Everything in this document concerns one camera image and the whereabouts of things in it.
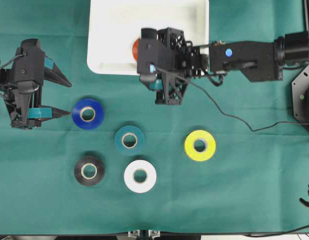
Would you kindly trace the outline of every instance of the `tape roll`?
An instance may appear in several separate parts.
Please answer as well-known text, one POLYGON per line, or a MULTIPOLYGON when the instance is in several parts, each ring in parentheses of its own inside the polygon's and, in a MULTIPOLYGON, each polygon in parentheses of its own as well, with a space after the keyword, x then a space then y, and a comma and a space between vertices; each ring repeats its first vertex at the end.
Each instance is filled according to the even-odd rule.
POLYGON ((105 175, 105 166, 95 156, 84 156, 74 167, 74 176, 78 183, 84 186, 93 186, 99 183, 105 175), (86 173, 86 168, 93 169, 91 174, 86 173))
POLYGON ((91 98, 81 99, 72 110, 72 120, 81 129, 92 130, 99 127, 104 120, 104 109, 99 102, 91 98), (92 118, 84 119, 84 111, 91 110, 92 118))
POLYGON ((157 181, 157 172, 155 167, 148 161, 135 160, 131 162, 125 169, 123 174, 125 185, 133 192, 143 194, 148 192, 157 181), (135 179, 137 171, 144 171, 146 178, 143 182, 138 182, 135 179))
POLYGON ((114 144, 116 149, 123 155, 133 156, 140 153, 140 151, 144 147, 145 135, 136 126, 124 126, 116 132, 114 136, 114 144), (125 138, 128 136, 135 139, 134 144, 131 146, 125 144, 125 138))
POLYGON ((184 141, 184 150, 189 158, 197 162, 207 161, 215 154, 217 143, 211 133, 204 130, 196 130, 191 132, 184 141), (201 140, 204 142, 203 151, 195 149, 195 142, 201 140))

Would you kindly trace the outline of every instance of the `green cloth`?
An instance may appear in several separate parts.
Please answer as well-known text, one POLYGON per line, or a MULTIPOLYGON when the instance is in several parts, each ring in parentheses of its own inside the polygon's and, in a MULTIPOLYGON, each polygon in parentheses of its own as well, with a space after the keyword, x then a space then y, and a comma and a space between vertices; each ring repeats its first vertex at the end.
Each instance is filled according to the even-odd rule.
MULTIPOLYGON (((251 133, 192 86, 181 106, 155 105, 156 94, 137 76, 91 72, 89 9, 88 0, 0 0, 2 63, 22 40, 38 38, 73 85, 46 81, 42 104, 71 111, 79 99, 92 97, 105 109, 95 130, 82 130, 66 116, 25 131, 10 127, 0 98, 0 234, 280 232, 309 224, 309 209, 299 202, 307 198, 309 183, 309 134, 301 126, 251 133), (139 156, 115 149, 115 133, 127 124, 145 134, 139 156), (217 141, 216 154, 206 162, 190 160, 183 149, 185 137, 197 129, 210 131, 217 141), (85 187, 76 181, 74 166, 89 151, 103 160, 105 176, 85 187), (145 194, 128 190, 123 180, 136 159, 157 171, 155 186, 145 194)), ((210 39, 270 42, 303 31, 303 18, 301 0, 211 0, 210 39)), ((100 31, 103 24, 109 23, 101 22, 100 31)), ((251 84, 231 72, 221 87, 207 79, 195 82, 225 112, 260 128, 294 120, 290 82, 296 75, 284 72, 284 81, 251 84)))

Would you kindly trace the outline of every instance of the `teal tape roll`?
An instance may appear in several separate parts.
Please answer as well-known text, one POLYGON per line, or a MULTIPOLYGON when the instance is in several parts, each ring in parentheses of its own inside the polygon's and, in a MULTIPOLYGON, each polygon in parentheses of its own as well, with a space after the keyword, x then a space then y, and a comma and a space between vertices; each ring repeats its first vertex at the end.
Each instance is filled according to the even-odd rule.
POLYGON ((116 149, 126 156, 133 156, 141 152, 145 145, 145 135, 136 126, 124 126, 117 131, 114 136, 114 144, 116 149), (126 146, 124 144, 124 139, 127 136, 133 136, 135 138, 135 143, 132 146, 126 146))
POLYGON ((159 91, 163 89, 163 83, 161 80, 156 80, 154 82, 151 82, 149 84, 149 89, 154 90, 154 91, 159 91))
POLYGON ((29 108, 28 119, 52 119, 53 111, 51 107, 29 108))

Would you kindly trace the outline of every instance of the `metal bracket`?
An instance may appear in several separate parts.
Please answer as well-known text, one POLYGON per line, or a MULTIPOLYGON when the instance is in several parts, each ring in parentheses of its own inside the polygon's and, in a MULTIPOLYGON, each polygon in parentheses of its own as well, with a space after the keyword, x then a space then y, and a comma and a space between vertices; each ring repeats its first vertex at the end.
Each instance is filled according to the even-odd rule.
MULTIPOLYGON (((306 93, 309 89, 309 65, 291 82, 293 116, 300 123, 309 123, 306 93)), ((309 132, 309 125, 302 125, 309 132)))
POLYGON ((135 239, 140 237, 140 230, 128 231, 128 237, 135 238, 135 239))
POLYGON ((156 230, 148 230, 148 236, 149 238, 155 239, 160 237, 160 231, 156 231, 156 230))

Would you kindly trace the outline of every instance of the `blue tape roll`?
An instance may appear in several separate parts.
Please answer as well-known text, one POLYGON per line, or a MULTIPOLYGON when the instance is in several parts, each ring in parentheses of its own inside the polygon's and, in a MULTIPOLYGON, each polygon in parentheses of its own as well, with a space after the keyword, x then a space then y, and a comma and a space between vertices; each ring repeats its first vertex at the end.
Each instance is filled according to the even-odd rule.
POLYGON ((99 102, 91 98, 81 99, 72 109, 72 120, 81 129, 91 130, 99 127, 104 120, 104 109, 99 102), (94 112, 91 120, 83 119, 83 112, 92 110, 94 112))
POLYGON ((124 126, 120 128, 114 136, 114 144, 116 149, 126 156, 136 155, 141 152, 145 145, 145 135, 136 126, 124 126), (134 136, 136 138, 136 143, 134 146, 127 147, 124 145, 125 136, 134 136))
POLYGON ((28 119, 51 119, 53 111, 51 107, 32 107, 29 108, 28 119))

